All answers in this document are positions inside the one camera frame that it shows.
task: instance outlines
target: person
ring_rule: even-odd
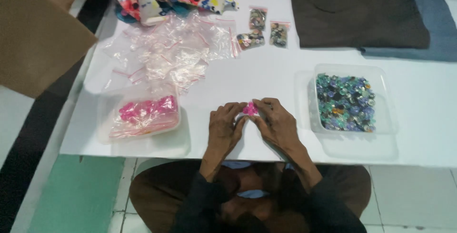
[[[265,119],[246,115],[235,122],[247,103],[211,112],[202,160],[162,164],[134,178],[130,199],[151,232],[366,232],[359,218],[371,194],[367,170],[315,165],[298,138],[295,118],[280,102],[253,102]],[[222,166],[248,119],[293,168],[284,163]],[[268,194],[238,195],[255,189]]]

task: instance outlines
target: brown pants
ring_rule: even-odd
[[[200,160],[185,160],[152,167],[137,175],[130,186],[130,199],[153,233],[168,232],[174,215],[191,188]],[[363,166],[318,165],[323,177],[331,178],[335,192],[357,217],[368,205],[371,178]],[[264,221],[271,232],[307,232],[304,217],[292,211]]]

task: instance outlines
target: tiled floor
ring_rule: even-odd
[[[150,233],[128,199],[129,186],[135,175],[166,161],[126,159],[108,233]],[[361,221],[368,233],[457,233],[457,169],[367,169],[373,189]]]

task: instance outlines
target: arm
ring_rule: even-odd
[[[175,216],[172,233],[214,232],[218,207],[229,200],[228,184],[218,182],[217,174],[226,156],[241,138],[247,117],[235,124],[235,117],[247,103],[228,103],[212,111],[209,120],[208,148],[203,155],[189,195]]]
[[[311,215],[312,232],[366,232],[357,216],[333,193],[332,182],[322,178],[297,134],[297,122],[277,99],[254,100],[267,121],[259,116],[249,118],[257,125],[262,137],[274,144],[297,173],[290,189],[299,200],[293,205],[302,214]],[[309,196],[309,210],[305,211],[304,199]]]

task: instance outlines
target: gray fabric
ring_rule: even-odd
[[[445,0],[415,0],[422,20],[430,32],[428,49],[362,48],[364,56],[403,59],[457,61],[457,29]]]

